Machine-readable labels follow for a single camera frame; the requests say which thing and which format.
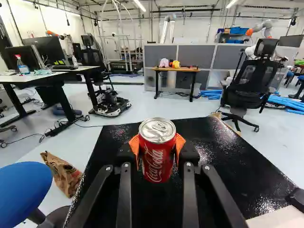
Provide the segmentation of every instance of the chair wheel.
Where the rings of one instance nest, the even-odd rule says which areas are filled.
[[[0,147],[1,148],[5,148],[7,146],[7,144],[5,143],[5,142],[2,142],[1,144],[0,144]]]

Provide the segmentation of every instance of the can lid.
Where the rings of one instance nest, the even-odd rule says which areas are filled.
[[[139,134],[152,143],[164,143],[175,136],[176,128],[172,121],[155,117],[141,123]]]

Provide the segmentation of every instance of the pull tab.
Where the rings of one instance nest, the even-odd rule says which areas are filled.
[[[152,128],[160,132],[166,132],[168,129],[167,126],[163,125],[161,122],[156,122],[152,125]]]

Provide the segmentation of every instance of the blue box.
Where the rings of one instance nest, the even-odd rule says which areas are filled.
[[[232,27],[230,29],[230,34],[240,34],[240,27]]]
[[[249,29],[249,28],[240,28],[240,29],[239,29],[239,33],[240,33],[240,34],[246,34],[246,32],[247,32],[248,29]]]

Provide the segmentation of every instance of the black glossy surface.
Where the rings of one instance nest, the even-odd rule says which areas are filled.
[[[246,219],[285,207],[295,185],[263,155],[214,117],[173,120],[177,132],[191,140],[200,155],[199,165],[212,164]],[[138,133],[140,123],[103,127],[85,170],[73,208],[83,197],[99,169],[114,162],[123,143]],[[87,227],[115,227],[118,187],[107,204],[96,202]],[[197,188],[201,227],[214,227],[203,190]],[[133,179],[133,227],[181,227],[182,181],[174,167],[169,182],[151,184],[142,173]]]

